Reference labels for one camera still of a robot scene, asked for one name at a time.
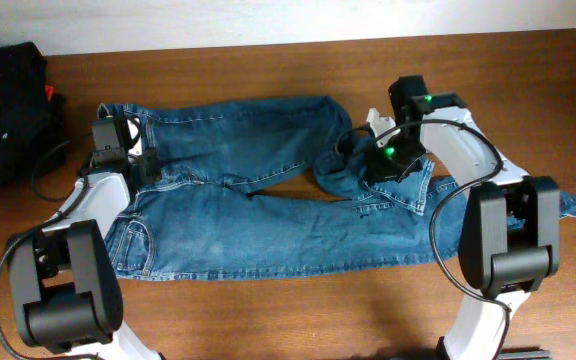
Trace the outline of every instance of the black bag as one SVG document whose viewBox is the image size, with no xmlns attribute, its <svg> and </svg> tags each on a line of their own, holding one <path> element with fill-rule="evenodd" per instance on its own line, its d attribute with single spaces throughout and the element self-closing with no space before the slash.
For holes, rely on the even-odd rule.
<svg viewBox="0 0 576 360">
<path fill-rule="evenodd" d="M 65 101 L 46 95 L 46 59 L 33 43 L 0 48 L 0 185 L 28 174 L 63 137 Z M 63 163 L 63 154 L 54 168 Z"/>
</svg>

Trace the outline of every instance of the black bracket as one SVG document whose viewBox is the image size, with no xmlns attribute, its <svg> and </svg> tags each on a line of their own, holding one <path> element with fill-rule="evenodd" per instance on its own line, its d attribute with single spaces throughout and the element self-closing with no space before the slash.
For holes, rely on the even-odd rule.
<svg viewBox="0 0 576 360">
<path fill-rule="evenodd" d="M 507 216 L 523 221 L 509 230 Z M 470 190 L 459 243 L 468 284 L 494 299 L 518 288 L 536 291 L 559 268 L 559 188 L 550 177 L 525 177 Z"/>
<path fill-rule="evenodd" d="M 128 154 L 128 150 L 135 146 L 141 132 L 135 138 L 131 138 L 128 121 L 133 120 L 123 115 L 93 121 L 92 133 L 96 150 L 87 164 L 86 173 L 99 171 L 122 173 L 131 188 L 142 184 L 154 184 L 161 180 L 157 150 L 154 147 L 146 148 L 143 154 L 135 157 L 134 163 L 131 163 L 129 157 L 132 155 Z M 140 125 L 136 121 L 133 123 L 136 126 Z"/>
<path fill-rule="evenodd" d="M 73 282 L 44 285 L 67 269 Z M 48 236 L 33 232 L 13 254 L 8 272 L 17 331 L 28 346 L 59 354 L 74 345 L 107 344 L 121 326 L 121 289 L 95 220 Z"/>
<path fill-rule="evenodd" d="M 395 122 L 402 125 L 423 120 L 436 109 L 466 104 L 453 93 L 428 94 L 421 75 L 402 76 L 388 88 L 388 96 L 395 114 Z M 420 157 L 426 153 L 421 144 L 420 126 L 404 128 L 388 140 L 384 148 L 371 148 L 366 152 L 368 178 L 375 182 L 401 182 L 413 172 L 421 170 Z"/>
</svg>

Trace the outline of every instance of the wire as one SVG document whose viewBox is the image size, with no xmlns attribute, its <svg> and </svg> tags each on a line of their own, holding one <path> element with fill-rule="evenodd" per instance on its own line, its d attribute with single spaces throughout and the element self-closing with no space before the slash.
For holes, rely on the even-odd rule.
<svg viewBox="0 0 576 360">
<path fill-rule="evenodd" d="M 29 230 L 17 235 L 17 238 L 10 243 L 6 249 L 4 250 L 3 255 L 1 256 L 0 259 L 0 278 L 1 278 L 1 272 L 3 271 L 4 265 L 8 262 L 8 259 L 10 258 L 10 256 L 15 252 L 15 250 L 28 238 L 29 235 L 31 235 L 32 233 L 34 233 L 35 231 L 41 231 L 44 228 L 47 228 L 49 226 L 52 226 L 60 221 L 62 221 L 63 219 L 65 219 L 66 217 L 68 217 L 68 215 L 75 209 L 77 208 L 77 206 L 81 203 L 81 201 L 83 200 L 84 196 L 86 195 L 86 192 L 88 191 L 88 187 L 89 187 L 89 180 L 88 180 L 88 176 L 84 176 L 84 183 L 83 183 L 83 187 L 81 189 L 81 192 L 79 193 L 79 195 L 77 195 L 77 197 L 75 198 L 75 200 L 73 201 L 72 204 L 70 204 L 70 206 L 68 208 L 66 208 L 66 210 L 64 210 L 63 212 L 61 211 L 57 211 L 57 216 L 55 216 L 54 218 L 39 224 L 37 226 L 34 226 L 32 228 L 30 228 Z M 43 359 L 62 359 L 62 360 L 77 360 L 77 359 L 101 359 L 98 355 L 95 354 L 81 354 L 81 355 L 71 355 L 71 356 L 58 356 L 58 357 L 52 357 L 52 358 L 33 358 L 33 357 L 27 357 L 24 355 L 21 355 L 20 353 L 18 353 L 17 351 L 15 351 L 15 349 L 12 348 L 12 346 L 10 345 L 10 343 L 8 342 L 8 340 L 6 339 L 6 336 L 4 335 L 2 329 L 1 329 L 1 323 L 0 323 L 0 342 L 1 345 L 3 346 L 4 350 L 6 350 L 6 352 L 8 352 L 8 354 L 10 354 L 13 358 L 17 359 L 17 360 L 43 360 Z"/>
<path fill-rule="evenodd" d="M 347 131 L 344 131 L 343 133 L 341 133 L 341 135 L 339 135 L 339 137 L 337 138 L 337 141 L 335 142 L 335 154 L 341 155 L 339 153 L 339 143 L 341 142 L 341 140 L 344 137 L 346 137 L 346 135 L 348 135 L 352 132 L 355 132 L 355 131 L 368 131 L 368 129 L 370 129 L 370 126 L 362 125 L 362 126 L 359 126 L 359 127 L 354 128 L 354 129 L 350 129 L 350 130 L 347 130 Z"/>
<path fill-rule="evenodd" d="M 441 256 L 439 254 L 439 249 L 437 247 L 437 240 L 436 240 L 436 226 L 437 226 L 437 219 L 439 218 L 439 214 L 441 213 L 441 210 L 443 210 L 443 208 L 446 207 L 448 202 L 450 200 L 454 199 L 455 197 L 457 197 L 462 192 L 464 192 L 470 188 L 473 188 L 477 185 L 480 185 L 480 184 L 492 179 L 493 177 L 497 176 L 497 174 L 499 174 L 503 170 L 503 167 L 504 167 L 503 159 L 501 158 L 501 155 L 499 155 L 499 152 L 497 151 L 495 146 L 483 134 L 481 134 L 479 131 L 467 126 L 466 124 L 463 124 L 463 123 L 460 123 L 457 121 L 453 121 L 453 120 L 428 119 L 428 120 L 413 121 L 413 122 L 409 122 L 409 123 L 404 123 L 404 124 L 401 124 L 401 125 L 396 126 L 394 128 L 388 129 L 387 131 L 385 131 L 384 133 L 379 135 L 377 138 L 375 138 L 375 142 L 381 140 L 383 137 L 388 136 L 389 134 L 391 134 L 391 133 L 393 133 L 399 129 L 413 127 L 413 126 L 421 126 L 424 124 L 452 125 L 452 126 L 459 128 L 460 130 L 467 131 L 471 135 L 473 135 L 476 138 L 478 138 L 479 140 L 481 140 L 481 142 L 483 142 L 490 149 L 493 156 L 495 157 L 496 164 L 495 164 L 494 170 L 491 173 L 489 173 L 488 175 L 482 176 L 478 179 L 475 179 L 473 181 L 470 181 L 464 185 L 461 185 L 460 187 L 458 187 L 457 189 L 452 191 L 450 194 L 448 194 L 441 202 L 439 202 L 439 204 L 437 205 L 437 208 L 435 208 L 435 211 L 433 212 L 432 217 L 430 219 L 430 226 L 429 226 L 429 230 L 428 230 L 428 237 L 430 238 L 430 246 L 432 247 L 432 252 L 435 255 L 435 260 L 437 261 L 439 268 L 444 273 L 444 275 L 448 278 L 448 280 L 457 289 L 461 290 L 461 292 L 463 292 L 464 294 L 466 294 L 466 295 L 468 295 L 468 296 L 470 296 L 476 300 L 479 300 L 479 301 L 498 305 L 503 310 L 503 312 L 504 312 L 504 330 L 503 330 L 503 333 L 501 335 L 501 339 L 499 341 L 499 346 L 497 347 L 497 350 L 495 351 L 495 355 L 492 358 L 494 360 L 494 359 L 497 359 L 499 354 L 501 354 L 504 342 L 506 341 L 506 336 L 508 335 L 508 330 L 510 329 L 510 314 L 512 312 L 512 309 L 510 309 L 510 307 L 508 305 L 504 304 L 501 301 L 494 300 L 494 299 L 487 299 L 487 298 L 473 292 L 472 290 L 470 290 L 470 289 L 466 288 L 464 285 L 462 285 L 457 279 L 455 279 L 455 277 L 450 273 L 450 271 L 448 270 L 448 268 L 444 264 L 444 261 L 441 259 Z M 357 153 L 363 153 L 363 152 L 367 151 L 372 146 L 373 145 L 367 146 L 367 147 L 361 149 Z"/>
<path fill-rule="evenodd" d="M 53 156 L 58 150 L 60 150 L 61 148 L 65 147 L 66 145 L 72 143 L 72 142 L 77 142 L 80 141 L 82 139 L 87 138 L 88 136 L 91 136 L 92 132 L 86 133 L 84 135 L 81 135 L 79 137 L 76 137 L 74 140 L 69 139 L 66 141 L 63 141 L 62 143 L 58 144 L 57 146 L 55 146 L 54 148 L 48 150 L 47 153 L 43 154 L 39 160 L 37 160 L 37 163 L 35 164 L 35 167 L 32 169 L 32 173 L 30 174 L 30 186 L 32 188 L 32 192 L 35 193 L 35 195 L 37 195 L 37 197 L 39 197 L 42 200 L 45 201 L 50 201 L 50 202 L 61 202 L 64 201 L 66 199 L 68 199 L 70 197 L 70 193 L 66 196 L 63 197 L 50 197 L 50 196 L 46 196 L 42 193 L 39 192 L 39 190 L 37 190 L 37 183 L 35 182 L 35 177 L 37 172 L 39 171 L 39 169 L 41 168 L 41 165 L 44 161 L 46 161 L 46 159 L 50 158 L 51 156 Z"/>
</svg>

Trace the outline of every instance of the blue jeans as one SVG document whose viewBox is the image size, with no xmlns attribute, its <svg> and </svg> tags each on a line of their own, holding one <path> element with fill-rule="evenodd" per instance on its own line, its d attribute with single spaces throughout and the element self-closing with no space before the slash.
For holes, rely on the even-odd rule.
<svg viewBox="0 0 576 360">
<path fill-rule="evenodd" d="M 102 105 L 99 115 L 119 113 L 139 118 L 142 146 L 156 147 L 162 165 L 161 181 L 142 186 L 106 236 L 120 277 L 290 278 L 434 261 L 430 216 L 457 184 L 431 183 L 425 158 L 401 183 L 365 180 L 362 155 L 349 155 L 371 140 L 351 134 L 337 155 L 351 120 L 328 97 L 181 110 Z M 346 200 L 254 194 L 309 168 L 322 190 Z M 455 199 L 439 219 L 444 258 L 457 254 L 465 204 Z M 576 197 L 562 193 L 561 205 L 562 216 L 576 216 Z"/>
</svg>

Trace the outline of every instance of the wooden table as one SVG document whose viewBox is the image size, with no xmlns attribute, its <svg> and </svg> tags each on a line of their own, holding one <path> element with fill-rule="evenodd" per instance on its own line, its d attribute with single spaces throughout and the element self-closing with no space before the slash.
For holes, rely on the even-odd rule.
<svg viewBox="0 0 576 360">
<path fill-rule="evenodd" d="M 516 164 L 551 175 L 576 194 L 576 30 L 57 56 L 48 62 L 49 84 L 68 97 L 71 136 L 88 131 L 100 102 L 187 107 L 327 94 L 358 125 L 370 107 L 391 113 L 386 90 L 398 76 L 423 74 L 431 91 L 455 91 L 465 99 L 480 128 Z M 82 156 L 74 152 L 40 186 L 67 193 Z M 268 192 L 329 198 L 308 174 Z M 35 198 L 27 181 L 0 189 L 0 254 L 11 233 L 57 207 Z M 458 271 L 455 260 L 450 267 Z M 168 359 L 332 359 L 433 348 L 462 298 L 435 264 L 299 280 L 120 284 L 125 320 Z M 7 279 L 0 302 L 6 333 L 21 347 Z M 521 307 L 507 345 L 541 345 L 558 359 L 576 359 L 576 219 L 562 221 L 561 268 Z"/>
</svg>

